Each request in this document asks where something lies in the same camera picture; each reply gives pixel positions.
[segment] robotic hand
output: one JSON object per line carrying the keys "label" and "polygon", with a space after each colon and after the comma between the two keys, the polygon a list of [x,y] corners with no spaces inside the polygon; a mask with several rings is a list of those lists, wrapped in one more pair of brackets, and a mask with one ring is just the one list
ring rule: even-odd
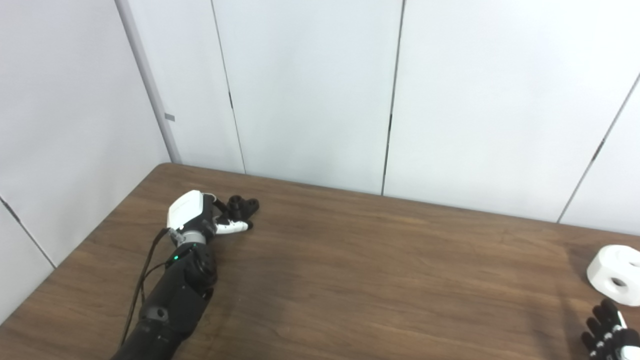
{"label": "robotic hand", "polygon": [[[221,215],[214,216],[214,208]],[[143,267],[120,348],[111,360],[169,360],[178,346],[195,330],[213,295],[218,280],[214,254],[207,244],[219,234],[249,230],[249,218],[258,210],[256,199],[244,200],[235,195],[225,205],[215,195],[191,190],[170,207],[167,228],[163,229],[149,250]],[[142,297],[138,323],[127,337],[129,324],[143,282],[159,240],[171,235],[176,246],[164,265],[164,275],[145,300]]]}
{"label": "robotic hand", "polygon": [[591,332],[582,333],[591,360],[640,360],[640,336],[627,328],[611,300],[605,299],[595,306],[593,315],[595,318],[587,320]]}

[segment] brown tabletop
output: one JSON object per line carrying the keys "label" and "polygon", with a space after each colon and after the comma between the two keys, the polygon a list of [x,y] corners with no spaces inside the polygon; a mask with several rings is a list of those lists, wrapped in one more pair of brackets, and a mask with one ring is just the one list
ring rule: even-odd
{"label": "brown tabletop", "polygon": [[[640,243],[164,164],[0,326],[0,359],[109,359],[150,242],[192,189],[261,209],[251,231],[212,245],[215,294],[175,359],[586,359],[579,336],[602,296],[585,269],[603,245]],[[151,264],[171,251],[164,239]]]}

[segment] black fingertip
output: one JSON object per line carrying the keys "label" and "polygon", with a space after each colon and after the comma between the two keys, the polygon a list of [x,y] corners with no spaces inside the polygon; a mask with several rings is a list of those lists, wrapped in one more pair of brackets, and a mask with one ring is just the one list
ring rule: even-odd
{"label": "black fingertip", "polygon": [[607,316],[617,319],[618,318],[618,308],[611,299],[604,299],[600,305],[602,305],[602,309],[607,313]]}
{"label": "black fingertip", "polygon": [[594,318],[588,318],[587,327],[589,328],[589,330],[591,330],[591,332],[596,338],[602,338],[604,336],[604,332],[602,331],[602,326],[600,326],[600,323],[598,322],[598,320],[595,320]]}
{"label": "black fingertip", "polygon": [[583,332],[582,336],[580,337],[580,339],[582,340],[582,343],[587,348],[587,350],[594,351],[594,350],[597,349],[596,339],[594,339],[593,335],[591,335],[590,333],[588,333],[586,331]]}
{"label": "black fingertip", "polygon": [[613,322],[612,317],[609,316],[601,306],[593,307],[593,316],[595,316],[602,325],[609,325]]}

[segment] panel seam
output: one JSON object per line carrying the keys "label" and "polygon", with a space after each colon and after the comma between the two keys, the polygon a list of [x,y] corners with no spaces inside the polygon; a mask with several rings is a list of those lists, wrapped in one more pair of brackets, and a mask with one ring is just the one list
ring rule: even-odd
{"label": "panel seam", "polygon": [[387,129],[387,146],[385,149],[385,164],[382,170],[382,187],[380,189],[380,195],[385,195],[385,183],[387,180],[387,163],[389,160],[389,143],[391,141],[391,123],[394,118],[394,104],[396,102],[396,82],[398,77],[398,61],[400,59],[400,41],[402,39],[402,25],[404,22],[404,8],[406,6],[406,0],[402,1],[402,8],[400,9],[400,25],[398,26],[398,42],[396,47],[396,63],[394,65],[394,83],[391,88],[391,107],[389,108],[389,127]]}
{"label": "panel seam", "polygon": [[20,225],[20,227],[22,228],[24,233],[27,234],[27,236],[29,236],[29,239],[31,239],[31,242],[33,242],[33,245],[36,245],[36,247],[38,248],[40,253],[42,253],[42,255],[49,262],[51,267],[56,269],[57,266],[53,263],[53,261],[51,261],[51,258],[47,255],[47,253],[40,246],[40,244],[33,238],[33,235],[31,235],[31,233],[27,230],[27,228],[24,226],[22,221],[20,221],[20,218],[18,217],[18,214],[15,213],[15,211],[11,208],[11,206],[6,201],[4,201],[4,199],[2,197],[0,197],[0,202],[2,202],[2,204],[4,205],[6,210],[9,211],[9,214],[11,214],[11,216],[13,216],[13,219],[15,219],[15,221],[18,223],[18,225]]}
{"label": "panel seam", "polygon": [[618,109],[618,112],[616,113],[616,116],[613,118],[613,121],[609,125],[609,128],[607,129],[607,132],[604,134],[604,137],[602,138],[602,141],[598,144],[598,147],[597,147],[596,151],[593,153],[593,156],[591,157],[591,161],[589,162],[589,165],[587,165],[586,169],[584,169],[584,172],[582,173],[582,176],[580,177],[580,180],[578,180],[578,183],[576,184],[575,188],[573,189],[573,192],[571,193],[571,196],[569,197],[569,200],[564,205],[564,208],[563,208],[562,212],[560,213],[560,216],[558,217],[558,220],[556,221],[557,224],[560,224],[560,222],[562,221],[562,219],[564,217],[564,214],[566,213],[567,209],[569,208],[569,206],[573,202],[573,198],[575,198],[575,195],[578,193],[578,190],[580,189],[580,186],[582,185],[582,182],[584,181],[585,177],[589,173],[589,170],[591,170],[591,166],[593,166],[593,163],[595,162],[596,158],[600,154],[600,151],[604,147],[605,142],[607,142],[607,139],[609,138],[609,135],[611,134],[611,131],[613,130],[613,127],[618,122],[618,119],[620,118],[620,114],[622,114],[622,111],[624,111],[625,106],[627,105],[629,99],[631,98],[631,95],[634,93],[634,90],[636,89],[639,81],[640,81],[640,74],[638,74],[636,76],[636,80],[631,85],[631,89],[629,90],[627,96],[625,97],[625,100],[622,102],[622,105],[620,105],[620,108]]}
{"label": "panel seam", "polygon": [[213,13],[213,23],[216,25],[216,36],[218,37],[218,47],[220,48],[220,57],[222,58],[222,68],[225,71],[225,81],[227,82],[227,91],[229,92],[229,105],[231,106],[231,113],[234,116],[234,125],[236,126],[236,137],[238,140],[238,148],[240,149],[240,159],[242,160],[242,168],[246,174],[246,165],[244,164],[244,154],[242,152],[242,143],[240,142],[240,131],[238,130],[238,121],[236,119],[236,109],[231,97],[231,86],[229,85],[229,75],[227,74],[227,63],[225,61],[225,53],[222,50],[222,39],[220,38],[220,29],[218,28],[218,18],[216,16],[216,8],[213,5],[213,0],[210,0],[211,12]]}

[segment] robotic arm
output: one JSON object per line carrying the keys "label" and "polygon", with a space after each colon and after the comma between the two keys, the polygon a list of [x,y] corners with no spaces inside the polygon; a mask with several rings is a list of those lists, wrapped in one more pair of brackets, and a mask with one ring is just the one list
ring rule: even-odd
{"label": "robotic arm", "polygon": [[[214,208],[221,215],[214,216]],[[164,262],[164,275],[143,300],[138,323],[128,338],[129,319],[121,347],[111,360],[169,360],[178,346],[195,330],[218,279],[214,254],[207,244],[219,234],[249,230],[249,218],[258,210],[256,199],[244,200],[235,195],[225,205],[215,195],[192,190],[170,207],[167,228],[154,240],[152,250],[164,233],[169,233],[175,251]],[[131,313],[138,290],[148,273],[150,256],[136,287]]]}

